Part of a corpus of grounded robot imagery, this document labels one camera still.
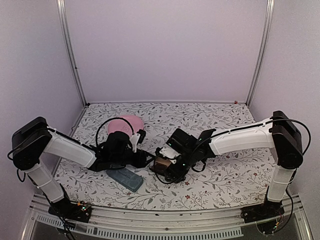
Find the black glasses case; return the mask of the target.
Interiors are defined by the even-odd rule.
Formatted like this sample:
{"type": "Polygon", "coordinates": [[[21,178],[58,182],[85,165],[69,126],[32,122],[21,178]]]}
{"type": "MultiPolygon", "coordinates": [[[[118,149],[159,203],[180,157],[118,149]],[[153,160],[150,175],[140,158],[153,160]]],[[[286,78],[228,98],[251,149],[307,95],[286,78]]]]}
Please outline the black glasses case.
{"type": "Polygon", "coordinates": [[[163,176],[165,184],[177,184],[186,179],[186,168],[182,164],[176,163],[169,166],[164,166],[161,164],[156,164],[154,159],[153,164],[149,167],[149,169],[157,176],[163,176]]]}

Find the grey case green lining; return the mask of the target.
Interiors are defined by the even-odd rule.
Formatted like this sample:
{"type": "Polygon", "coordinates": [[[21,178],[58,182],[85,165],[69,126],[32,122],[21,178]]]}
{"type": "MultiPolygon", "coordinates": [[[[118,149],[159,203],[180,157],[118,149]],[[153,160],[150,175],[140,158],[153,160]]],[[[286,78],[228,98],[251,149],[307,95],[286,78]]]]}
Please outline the grey case green lining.
{"type": "Polygon", "coordinates": [[[144,179],[140,175],[137,175],[127,168],[109,169],[106,171],[106,174],[114,181],[134,193],[143,185],[144,182],[144,179]]]}

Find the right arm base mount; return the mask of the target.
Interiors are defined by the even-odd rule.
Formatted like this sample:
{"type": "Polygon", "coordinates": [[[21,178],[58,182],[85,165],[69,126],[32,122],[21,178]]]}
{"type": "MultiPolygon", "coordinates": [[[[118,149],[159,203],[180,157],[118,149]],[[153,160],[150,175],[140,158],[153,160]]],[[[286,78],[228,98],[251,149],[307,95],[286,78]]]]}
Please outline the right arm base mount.
{"type": "Polygon", "coordinates": [[[280,232],[290,222],[293,210],[293,197],[287,192],[290,200],[290,213],[285,220],[285,210],[281,202],[271,202],[266,198],[264,202],[257,205],[243,207],[240,217],[245,223],[259,222],[256,224],[258,231],[264,236],[274,235],[280,232]]]}

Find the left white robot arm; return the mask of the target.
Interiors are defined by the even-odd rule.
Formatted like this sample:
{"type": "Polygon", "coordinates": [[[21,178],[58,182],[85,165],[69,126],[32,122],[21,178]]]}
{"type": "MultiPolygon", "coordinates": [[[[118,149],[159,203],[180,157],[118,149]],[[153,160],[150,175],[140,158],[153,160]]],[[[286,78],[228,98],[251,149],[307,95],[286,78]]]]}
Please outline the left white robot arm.
{"type": "Polygon", "coordinates": [[[12,149],[7,158],[42,190],[50,202],[55,203],[55,209],[63,217],[70,217],[75,211],[74,205],[66,200],[63,187],[41,163],[41,155],[52,154],[94,172],[118,170],[127,165],[144,168],[154,157],[138,149],[145,135],[141,129],[131,135],[115,131],[102,143],[86,145],[51,128],[46,119],[39,116],[12,135],[12,149]]]}

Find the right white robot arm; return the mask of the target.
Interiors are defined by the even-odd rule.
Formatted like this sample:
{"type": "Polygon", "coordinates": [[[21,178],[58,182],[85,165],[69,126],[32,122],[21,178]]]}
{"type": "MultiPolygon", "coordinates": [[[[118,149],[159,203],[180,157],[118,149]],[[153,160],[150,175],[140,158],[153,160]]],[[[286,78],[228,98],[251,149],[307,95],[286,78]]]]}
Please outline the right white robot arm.
{"type": "Polygon", "coordinates": [[[277,166],[266,201],[258,208],[262,218],[269,218],[278,210],[294,172],[303,163],[302,135],[294,124],[282,111],[275,111],[263,121],[229,129],[207,129],[199,137],[178,128],[159,151],[162,158],[171,162],[165,175],[177,182],[197,162],[208,158],[249,149],[273,150],[277,166]]]}

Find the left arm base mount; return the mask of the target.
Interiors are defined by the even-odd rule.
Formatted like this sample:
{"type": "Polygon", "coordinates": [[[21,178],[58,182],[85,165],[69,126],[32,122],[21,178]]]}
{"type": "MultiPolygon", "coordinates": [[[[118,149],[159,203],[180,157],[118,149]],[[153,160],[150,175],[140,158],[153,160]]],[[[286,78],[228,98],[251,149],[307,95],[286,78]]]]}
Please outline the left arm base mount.
{"type": "Polygon", "coordinates": [[[92,214],[92,204],[85,201],[71,202],[68,197],[52,202],[49,199],[50,205],[48,213],[55,215],[63,220],[74,220],[77,222],[88,223],[92,214]]]}

